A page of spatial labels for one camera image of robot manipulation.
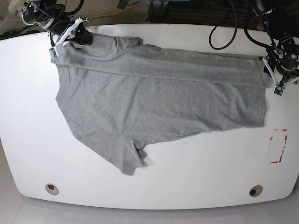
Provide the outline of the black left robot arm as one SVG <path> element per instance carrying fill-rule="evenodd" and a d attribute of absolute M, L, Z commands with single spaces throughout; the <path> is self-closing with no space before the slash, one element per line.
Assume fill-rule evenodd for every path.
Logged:
<path fill-rule="evenodd" d="M 277 0 L 249 0 L 254 16 L 268 34 L 271 45 L 253 39 L 244 24 L 246 37 L 254 44 L 263 47 L 267 56 L 263 58 L 266 70 L 279 90 L 299 80 L 299 46 L 293 38 L 295 25 L 287 11 L 279 6 Z"/>

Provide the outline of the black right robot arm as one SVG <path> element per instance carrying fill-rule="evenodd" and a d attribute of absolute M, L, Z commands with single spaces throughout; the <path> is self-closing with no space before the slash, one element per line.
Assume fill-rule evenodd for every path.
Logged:
<path fill-rule="evenodd" d="M 65 5 L 58 4 L 56 0 L 26 0 L 20 12 L 21 20 L 28 26 L 37 24 L 47 30 L 52 46 L 56 45 L 53 41 L 54 35 L 63 42 L 72 41 L 81 45 L 91 45 L 93 37 L 84 27 L 88 19 L 79 17 L 71 20 L 83 4 L 84 1 L 81 0 L 76 9 L 66 12 Z"/>

